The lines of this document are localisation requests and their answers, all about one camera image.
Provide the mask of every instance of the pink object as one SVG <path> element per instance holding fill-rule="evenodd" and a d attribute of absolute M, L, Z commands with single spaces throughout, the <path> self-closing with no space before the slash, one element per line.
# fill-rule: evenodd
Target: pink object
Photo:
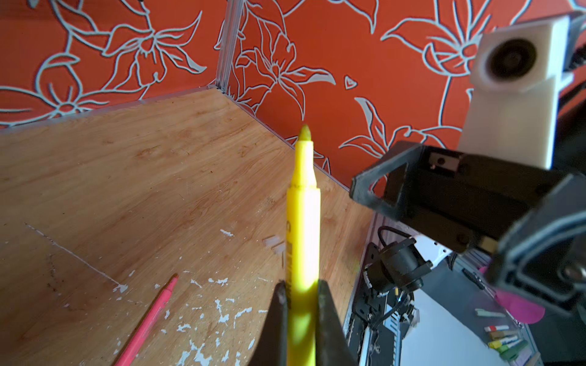
<path fill-rule="evenodd" d="M 169 284 L 161 291 L 159 297 L 156 298 L 155 303 L 152 305 L 149 312 L 146 314 L 146 317 L 142 321 L 141 325 L 138 327 L 136 333 L 130 339 L 130 342 L 126 346 L 126 349 L 120 355 L 120 358 L 116 362 L 115 366 L 129 366 L 134 359 L 136 358 L 138 352 L 140 351 L 142 344 L 147 339 L 149 333 L 151 332 L 152 326 L 155 324 L 156 320 L 159 317 L 161 311 L 169 300 L 171 299 L 171 295 L 173 294 L 173 288 L 177 283 L 178 277 L 173 276 Z"/>
<path fill-rule="evenodd" d="M 478 271 L 484 274 L 486 269 L 487 267 L 482 267 Z M 507 291 L 496 290 L 495 298 L 496 302 L 507 309 L 507 311 L 521 323 L 535 324 L 540 321 L 546 313 L 543 306 Z"/>

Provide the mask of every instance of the small heart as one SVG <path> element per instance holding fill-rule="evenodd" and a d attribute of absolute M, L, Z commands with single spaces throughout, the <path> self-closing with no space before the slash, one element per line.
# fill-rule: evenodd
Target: small heart
<path fill-rule="evenodd" d="M 350 78 L 348 75 L 344 76 L 344 87 L 346 87 L 346 90 L 356 88 L 357 86 L 358 83 L 352 80 L 352 78 Z"/>

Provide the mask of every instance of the wooden surface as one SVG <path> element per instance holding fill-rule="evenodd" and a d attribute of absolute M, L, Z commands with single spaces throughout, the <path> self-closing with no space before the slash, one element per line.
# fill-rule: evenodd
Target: wooden surface
<path fill-rule="evenodd" d="M 263 238 L 284 237 L 289 146 L 208 90 L 2 134 L 0 152 L 2 364 L 111 364 L 178 273 L 135 363 L 246 365 L 284 275 Z M 343 318 L 372 212 L 317 178 L 321 278 Z"/>

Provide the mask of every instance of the black lens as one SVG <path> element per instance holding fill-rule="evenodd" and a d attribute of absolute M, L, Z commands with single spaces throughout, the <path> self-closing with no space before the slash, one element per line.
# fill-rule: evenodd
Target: black lens
<path fill-rule="evenodd" d="M 526 39 L 511 39 L 497 47 L 488 64 L 491 73 L 498 79 L 519 78 L 531 70 L 537 58 L 537 50 Z"/>

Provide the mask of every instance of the yellow marker tip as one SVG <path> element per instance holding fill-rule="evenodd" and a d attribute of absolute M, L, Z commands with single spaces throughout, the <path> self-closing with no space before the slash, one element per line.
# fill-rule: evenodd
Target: yellow marker tip
<path fill-rule="evenodd" d="M 311 141 L 311 131 L 309 131 L 309 126 L 301 126 L 301 131 L 299 132 L 299 141 Z"/>

